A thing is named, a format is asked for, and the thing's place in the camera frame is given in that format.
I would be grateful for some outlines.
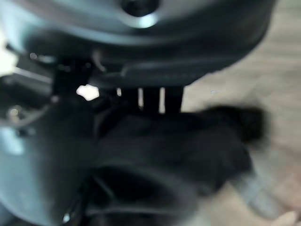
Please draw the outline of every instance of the black fabric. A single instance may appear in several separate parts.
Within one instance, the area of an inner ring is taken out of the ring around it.
[[[124,107],[106,114],[99,115],[107,126],[91,155],[92,226],[172,225],[189,217],[200,196],[252,171],[244,144],[264,131],[258,108],[145,116]]]

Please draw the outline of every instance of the black plastic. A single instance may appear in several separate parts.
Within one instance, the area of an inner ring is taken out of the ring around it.
[[[194,13],[168,19],[185,2],[177,1],[166,15],[159,6],[162,20],[143,29],[118,17],[118,2],[94,1],[96,13],[80,0],[61,6],[56,0],[2,1],[3,27],[20,54],[91,58],[98,52],[105,68],[118,68],[99,74],[99,87],[181,87],[247,55],[263,38],[275,0],[204,1]]]

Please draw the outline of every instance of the wooden floor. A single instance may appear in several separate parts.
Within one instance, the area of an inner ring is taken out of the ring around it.
[[[0,53],[0,71],[13,61]],[[253,155],[257,177],[238,183],[245,201],[267,218],[301,208],[301,0],[281,0],[265,41],[243,61],[188,87],[183,109],[218,103],[257,104],[270,113],[268,145]],[[231,205],[229,213],[226,205],[212,202],[203,207],[210,223],[200,218],[193,225],[249,225],[248,219],[238,220],[236,200]]]

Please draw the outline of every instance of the metal bolt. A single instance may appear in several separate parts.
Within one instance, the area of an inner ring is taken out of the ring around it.
[[[38,59],[38,56],[37,56],[37,54],[35,54],[35,53],[31,53],[31,54],[30,54],[30,58],[31,58],[32,60],[36,60],[36,59]]]
[[[9,108],[7,117],[11,122],[17,123],[21,120],[22,117],[24,117],[22,111],[23,111],[23,109],[21,106],[15,105],[15,106]]]

